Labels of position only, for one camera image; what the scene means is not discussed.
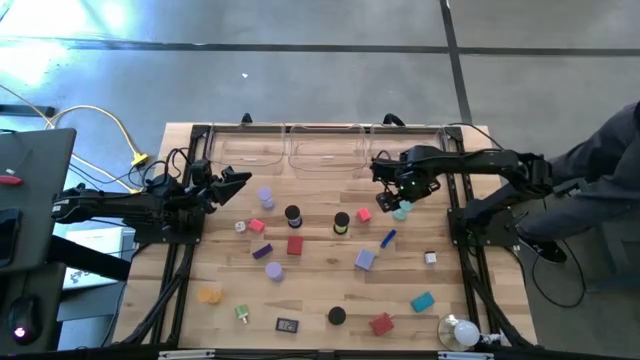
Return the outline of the white bracket strip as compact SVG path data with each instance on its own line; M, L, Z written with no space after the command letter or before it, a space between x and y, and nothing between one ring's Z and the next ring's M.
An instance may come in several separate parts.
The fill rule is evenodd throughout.
M495 358L492 353L441 351L438 353L437 360L495 360Z
M157 360L210 360L216 358L216 351L212 349L190 349L161 351Z

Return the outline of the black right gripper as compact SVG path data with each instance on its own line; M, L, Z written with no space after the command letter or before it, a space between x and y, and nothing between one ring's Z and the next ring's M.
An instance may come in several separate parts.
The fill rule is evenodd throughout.
M375 200L384 213L397 209L397 198L426 198L441 188L436 175L412 163L374 158L370 169L373 181L383 184Z

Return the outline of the teal rectangular block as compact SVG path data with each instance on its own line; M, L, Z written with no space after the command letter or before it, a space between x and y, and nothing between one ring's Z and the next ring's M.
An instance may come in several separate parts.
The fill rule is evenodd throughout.
M435 299L430 292L425 292L414 298L410 305L416 313L423 312L435 303Z

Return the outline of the white light bulb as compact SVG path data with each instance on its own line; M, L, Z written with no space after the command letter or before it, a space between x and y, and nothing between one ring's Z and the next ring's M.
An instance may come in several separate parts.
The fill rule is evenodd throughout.
M501 333L482 334L479 328L468 320L459 320L454 325L453 330L456 341L466 347L473 347L477 344L489 344L502 340Z

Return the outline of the teal sand hourglass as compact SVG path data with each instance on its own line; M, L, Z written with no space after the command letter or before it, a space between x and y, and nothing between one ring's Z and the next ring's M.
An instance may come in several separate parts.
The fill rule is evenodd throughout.
M410 201L401 200L398 208L392 211L392 216L398 221L407 219L408 214L414 209L414 204Z

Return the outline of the dark grey laptop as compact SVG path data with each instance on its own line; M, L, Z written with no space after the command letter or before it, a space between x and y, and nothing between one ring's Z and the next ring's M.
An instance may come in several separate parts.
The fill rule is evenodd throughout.
M20 186L0 185L0 211L21 212L12 260L0 274L43 264L53 233L52 198L62 191L74 147L74 129L0 135L0 174L8 170L23 179Z

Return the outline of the red wall charger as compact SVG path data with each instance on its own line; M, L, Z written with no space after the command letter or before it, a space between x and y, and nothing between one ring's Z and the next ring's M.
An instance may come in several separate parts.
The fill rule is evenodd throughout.
M369 321L369 326L375 336L382 336L394 328L392 316L383 312Z

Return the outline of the black flat floor bar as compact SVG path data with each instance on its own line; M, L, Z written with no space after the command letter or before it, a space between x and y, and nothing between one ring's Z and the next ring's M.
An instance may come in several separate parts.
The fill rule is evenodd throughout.
M33 109L28 105L0 104L0 115L39 117L40 113L46 117L52 117L56 114L56 109L49 106L36 106L36 108Z

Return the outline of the person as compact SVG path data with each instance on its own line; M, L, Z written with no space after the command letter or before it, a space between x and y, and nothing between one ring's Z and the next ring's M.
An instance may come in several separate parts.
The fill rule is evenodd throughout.
M552 183L575 179L586 191L516 225L520 242L551 263L563 263L558 241L640 208L640 101L610 117L589 138L553 158Z

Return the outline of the black phone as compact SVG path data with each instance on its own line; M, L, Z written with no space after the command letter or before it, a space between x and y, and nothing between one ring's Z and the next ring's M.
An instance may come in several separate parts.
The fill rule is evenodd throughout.
M17 208L0 210L0 268L13 261L21 218L22 212Z

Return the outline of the black computer mouse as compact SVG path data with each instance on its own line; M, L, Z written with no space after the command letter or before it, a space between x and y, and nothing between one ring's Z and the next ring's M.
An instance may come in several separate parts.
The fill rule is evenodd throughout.
M42 334L40 300L37 296L21 296L9 306L7 318L13 340L21 346L36 341Z

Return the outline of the lavender cube charger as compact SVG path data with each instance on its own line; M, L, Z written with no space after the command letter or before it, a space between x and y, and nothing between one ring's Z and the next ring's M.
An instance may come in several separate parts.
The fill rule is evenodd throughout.
M369 271L375 260L376 254L367 249L361 249L355 259L354 266L364 271Z

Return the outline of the black desk support bar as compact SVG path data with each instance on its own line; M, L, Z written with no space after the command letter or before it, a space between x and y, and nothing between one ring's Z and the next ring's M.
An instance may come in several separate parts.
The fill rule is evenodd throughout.
M130 263L53 235L47 260L117 281L126 281Z

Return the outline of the white paper sheet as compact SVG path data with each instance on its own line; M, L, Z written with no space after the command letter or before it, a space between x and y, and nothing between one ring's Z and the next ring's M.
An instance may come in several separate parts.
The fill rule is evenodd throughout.
M137 246L133 243L133 230L123 227L68 231L66 239L120 259L131 255ZM64 290L115 284L116 280L76 268L66 268Z

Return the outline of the grey metal stool frame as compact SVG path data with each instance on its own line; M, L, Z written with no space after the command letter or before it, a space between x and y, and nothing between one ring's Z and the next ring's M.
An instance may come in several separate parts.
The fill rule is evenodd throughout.
M587 291L640 291L640 221L605 222L595 228L609 275L587 285Z

